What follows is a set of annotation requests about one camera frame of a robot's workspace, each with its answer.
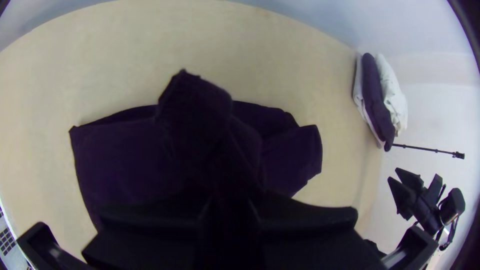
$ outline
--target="white blanket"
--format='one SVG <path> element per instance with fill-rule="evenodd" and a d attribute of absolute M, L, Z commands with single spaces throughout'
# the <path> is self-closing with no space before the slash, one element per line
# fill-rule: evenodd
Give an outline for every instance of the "white blanket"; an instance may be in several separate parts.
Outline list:
<path fill-rule="evenodd" d="M 380 75 L 383 103 L 390 111 L 391 123 L 395 127 L 395 136 L 407 129 L 408 106 L 405 95 L 400 90 L 400 84 L 395 72 L 382 54 L 375 58 L 376 68 Z"/>

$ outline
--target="metal pole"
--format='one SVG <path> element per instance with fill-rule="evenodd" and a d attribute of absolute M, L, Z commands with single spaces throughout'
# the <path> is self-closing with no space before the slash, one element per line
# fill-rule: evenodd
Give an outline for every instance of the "metal pole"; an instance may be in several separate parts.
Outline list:
<path fill-rule="evenodd" d="M 448 151 L 442 151 L 442 150 L 438 150 L 438 149 L 410 146 L 410 145 L 397 144 L 397 143 L 393 143 L 392 146 L 401 147 L 401 148 L 411 148 L 411 149 L 417 149 L 417 150 L 423 150 L 423 151 L 430 151 L 430 152 L 435 152 L 435 153 L 450 154 L 450 155 L 452 155 L 452 158 L 458 158 L 458 159 L 462 159 L 462 160 L 465 159 L 465 154 L 464 153 L 459 153 L 459 152 L 448 152 Z"/>

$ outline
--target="beige carpet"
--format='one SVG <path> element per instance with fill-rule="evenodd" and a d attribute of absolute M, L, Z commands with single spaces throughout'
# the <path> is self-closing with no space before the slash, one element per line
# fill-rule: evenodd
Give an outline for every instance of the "beige carpet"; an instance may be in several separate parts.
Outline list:
<path fill-rule="evenodd" d="M 0 53 L 0 198 L 13 230 L 47 223 L 76 256 L 95 230 L 68 130 L 154 104 L 181 68 L 234 99 L 316 124 L 322 173 L 295 198 L 358 208 L 368 225 L 381 150 L 351 100 L 355 52 L 305 24 L 216 0 L 122 0 L 34 29 Z"/>

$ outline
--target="folded blanket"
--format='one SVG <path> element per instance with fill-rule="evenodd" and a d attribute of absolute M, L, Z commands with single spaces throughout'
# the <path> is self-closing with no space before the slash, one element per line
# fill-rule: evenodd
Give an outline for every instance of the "folded blanket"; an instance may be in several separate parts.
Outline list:
<path fill-rule="evenodd" d="M 407 129 L 408 106 L 407 98 L 400 89 L 395 72 L 383 54 L 375 57 L 376 67 L 380 76 L 383 103 L 390 112 L 391 122 L 395 127 L 395 136 Z"/>
<path fill-rule="evenodd" d="M 360 53 L 356 54 L 356 63 L 355 63 L 355 78 L 353 81 L 353 91 L 352 91 L 352 98 L 355 106 L 360 113 L 360 116 L 365 120 L 365 122 L 370 127 L 371 133 L 376 139 L 376 145 L 378 148 L 383 148 L 385 142 L 382 141 L 377 132 L 375 131 L 374 125 L 372 120 L 370 120 L 370 116 L 365 109 L 365 101 L 364 101 L 364 94 L 362 91 L 362 83 L 363 83 L 363 67 L 362 67 L 362 55 Z"/>

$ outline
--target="dark purple cloth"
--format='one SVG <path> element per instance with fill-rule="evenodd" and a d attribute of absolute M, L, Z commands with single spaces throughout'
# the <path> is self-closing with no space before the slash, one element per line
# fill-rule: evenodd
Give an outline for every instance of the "dark purple cloth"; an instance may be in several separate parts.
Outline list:
<path fill-rule="evenodd" d="M 265 189 L 292 196 L 320 173 L 315 125 L 278 108 L 232 101 L 182 70 L 158 105 L 127 109 L 79 127 L 70 139 L 78 184 L 94 225 L 100 208 L 206 191 L 228 212 Z"/>
<path fill-rule="evenodd" d="M 382 85 L 375 58 L 370 53 L 365 53 L 361 58 L 361 64 L 363 73 L 362 94 L 365 110 L 378 138 L 385 142 L 383 148 L 385 151 L 390 151 L 394 143 L 395 127 L 392 124 L 390 111 L 384 104 Z"/>

